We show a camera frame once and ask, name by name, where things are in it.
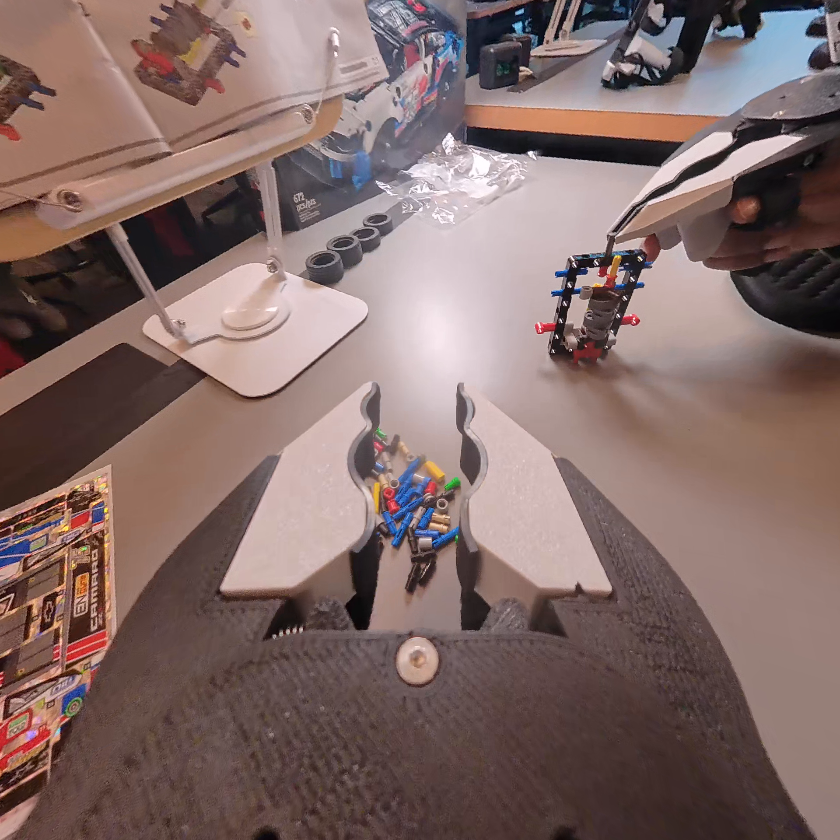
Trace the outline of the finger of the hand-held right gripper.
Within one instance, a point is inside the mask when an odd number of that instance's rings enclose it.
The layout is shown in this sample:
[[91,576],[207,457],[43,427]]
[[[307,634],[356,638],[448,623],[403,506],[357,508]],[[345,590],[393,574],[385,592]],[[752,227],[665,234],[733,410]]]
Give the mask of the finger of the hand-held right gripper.
[[682,245],[690,261],[708,259],[724,239],[730,222],[726,207],[738,175],[717,190],[708,187],[687,196],[634,197],[607,230],[614,247],[653,235],[662,249]]
[[711,187],[717,190],[749,170],[748,144],[742,142],[741,125],[721,124],[697,137],[663,164],[636,197],[687,196]]

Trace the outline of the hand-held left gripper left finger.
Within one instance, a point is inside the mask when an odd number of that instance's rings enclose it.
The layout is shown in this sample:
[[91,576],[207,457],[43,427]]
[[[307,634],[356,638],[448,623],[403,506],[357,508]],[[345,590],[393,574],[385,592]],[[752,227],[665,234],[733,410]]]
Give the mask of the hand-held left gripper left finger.
[[353,598],[353,560],[375,529],[365,481],[380,403],[380,386],[363,383],[282,449],[220,584],[222,595],[299,603]]

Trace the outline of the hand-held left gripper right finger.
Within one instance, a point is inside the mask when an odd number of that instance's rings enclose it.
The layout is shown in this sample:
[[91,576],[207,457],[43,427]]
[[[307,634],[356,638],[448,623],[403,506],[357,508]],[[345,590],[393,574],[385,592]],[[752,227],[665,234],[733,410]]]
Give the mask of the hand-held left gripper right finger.
[[612,610],[615,589],[552,451],[473,385],[458,383],[460,501],[455,550],[460,627],[480,628],[514,601],[526,628],[549,627],[553,602]]

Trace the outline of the pile of small lego pins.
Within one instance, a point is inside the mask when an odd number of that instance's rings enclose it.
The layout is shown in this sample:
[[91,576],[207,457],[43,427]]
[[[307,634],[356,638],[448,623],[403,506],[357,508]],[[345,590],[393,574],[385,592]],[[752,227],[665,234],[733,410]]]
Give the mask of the pile of small lego pins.
[[426,590],[441,559],[460,545],[455,504],[461,481],[414,453],[398,434],[376,427],[372,446],[366,486],[374,503],[376,557],[404,561],[404,591],[414,596]]

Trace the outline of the black frame lego assembly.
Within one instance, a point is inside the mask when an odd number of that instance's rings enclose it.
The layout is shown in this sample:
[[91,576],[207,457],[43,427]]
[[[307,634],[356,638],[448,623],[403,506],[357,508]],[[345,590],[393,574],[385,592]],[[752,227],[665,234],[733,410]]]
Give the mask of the black frame lego assembly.
[[559,286],[551,293],[553,320],[534,326],[538,335],[548,337],[550,357],[572,364],[604,361],[620,331],[639,324],[630,305],[653,264],[640,248],[568,258],[555,273]]

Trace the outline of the lego sticker sheet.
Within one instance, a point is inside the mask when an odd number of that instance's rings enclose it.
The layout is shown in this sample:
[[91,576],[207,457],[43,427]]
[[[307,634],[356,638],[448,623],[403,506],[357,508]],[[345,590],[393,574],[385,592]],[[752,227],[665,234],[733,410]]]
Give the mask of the lego sticker sheet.
[[114,604],[110,466],[2,511],[2,837],[49,781],[116,636]]

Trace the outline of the lego set box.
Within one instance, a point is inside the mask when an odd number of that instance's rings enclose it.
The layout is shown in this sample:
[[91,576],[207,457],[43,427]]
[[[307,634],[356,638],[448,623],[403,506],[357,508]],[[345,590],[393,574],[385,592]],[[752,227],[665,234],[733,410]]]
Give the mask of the lego set box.
[[406,179],[466,105],[466,3],[370,1],[386,78],[348,93],[334,130],[274,160],[285,231],[308,228]]

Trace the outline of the lego instruction booklet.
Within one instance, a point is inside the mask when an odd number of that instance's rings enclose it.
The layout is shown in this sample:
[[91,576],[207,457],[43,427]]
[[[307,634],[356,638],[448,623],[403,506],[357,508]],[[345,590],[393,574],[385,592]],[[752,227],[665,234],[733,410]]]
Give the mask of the lego instruction booklet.
[[2,1],[1,207],[385,76],[365,2]]

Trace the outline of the black padded object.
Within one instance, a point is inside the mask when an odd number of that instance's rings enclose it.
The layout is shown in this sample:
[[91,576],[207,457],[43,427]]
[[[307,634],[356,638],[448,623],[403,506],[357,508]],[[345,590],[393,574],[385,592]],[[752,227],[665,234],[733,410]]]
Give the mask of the black padded object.
[[838,14],[817,15],[808,24],[805,35],[819,41],[807,60],[810,70],[839,68]]

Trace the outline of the grey table with orange edge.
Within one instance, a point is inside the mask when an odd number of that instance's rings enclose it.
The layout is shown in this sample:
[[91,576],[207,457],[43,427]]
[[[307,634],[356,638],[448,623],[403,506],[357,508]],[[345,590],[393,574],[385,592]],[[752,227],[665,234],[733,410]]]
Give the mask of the grey table with orange edge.
[[472,129],[683,142],[746,102],[808,73],[817,44],[806,29],[818,10],[763,13],[754,39],[740,28],[711,34],[689,75],[662,87],[612,90],[601,76],[609,46],[527,90],[485,90],[466,83]]

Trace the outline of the black dimpled wrist rest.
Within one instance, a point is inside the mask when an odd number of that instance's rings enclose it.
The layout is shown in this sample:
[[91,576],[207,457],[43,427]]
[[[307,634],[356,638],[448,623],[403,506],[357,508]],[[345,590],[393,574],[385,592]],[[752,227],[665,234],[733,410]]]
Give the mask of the black dimpled wrist rest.
[[839,247],[808,250],[730,273],[743,302],[798,332],[839,338]]

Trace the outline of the white book stand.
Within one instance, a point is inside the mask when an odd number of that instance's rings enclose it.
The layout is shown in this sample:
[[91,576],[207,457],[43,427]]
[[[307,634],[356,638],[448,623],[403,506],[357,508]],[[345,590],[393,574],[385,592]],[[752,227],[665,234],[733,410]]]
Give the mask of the white book stand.
[[542,43],[531,49],[530,57],[536,59],[588,56],[607,44],[605,38],[578,39],[572,37],[575,19],[582,1],[554,2]]
[[[121,167],[2,211],[2,261],[30,259],[104,229],[153,310],[148,338],[246,397],[277,392],[365,318],[359,301],[335,303],[310,289],[282,260],[277,178],[271,161],[309,142],[328,83],[340,63],[341,35],[314,42],[323,53],[318,104],[300,104],[257,125],[156,161]],[[255,167],[265,214],[267,257],[231,269],[175,304],[170,314],[134,253],[122,220]]]

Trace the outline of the black box with green lights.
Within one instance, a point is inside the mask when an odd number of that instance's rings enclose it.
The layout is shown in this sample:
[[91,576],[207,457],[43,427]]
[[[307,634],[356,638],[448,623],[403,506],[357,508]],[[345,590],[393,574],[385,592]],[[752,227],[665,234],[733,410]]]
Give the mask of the black box with green lights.
[[529,68],[532,38],[528,34],[507,34],[479,50],[479,87],[483,90],[510,88],[519,83],[520,71]]

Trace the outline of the clear plastic bag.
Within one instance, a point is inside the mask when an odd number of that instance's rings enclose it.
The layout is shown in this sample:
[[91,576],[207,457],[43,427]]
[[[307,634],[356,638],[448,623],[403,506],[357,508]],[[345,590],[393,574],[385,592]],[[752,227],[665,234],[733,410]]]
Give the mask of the clear plastic bag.
[[408,170],[375,183],[403,211],[427,224],[452,228],[519,189],[537,158],[533,152],[487,150],[447,134]]

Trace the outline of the black and white strapped device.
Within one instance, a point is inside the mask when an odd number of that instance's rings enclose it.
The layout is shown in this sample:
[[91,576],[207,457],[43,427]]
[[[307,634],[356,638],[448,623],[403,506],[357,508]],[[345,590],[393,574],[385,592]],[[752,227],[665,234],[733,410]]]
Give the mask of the black and white strapped device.
[[[642,1],[636,2],[622,36],[602,72],[602,86],[620,90],[633,86],[659,87],[694,69],[710,32],[740,27],[754,39],[762,27],[759,1]],[[676,45],[664,51],[649,37],[661,35],[676,12],[682,26]]]

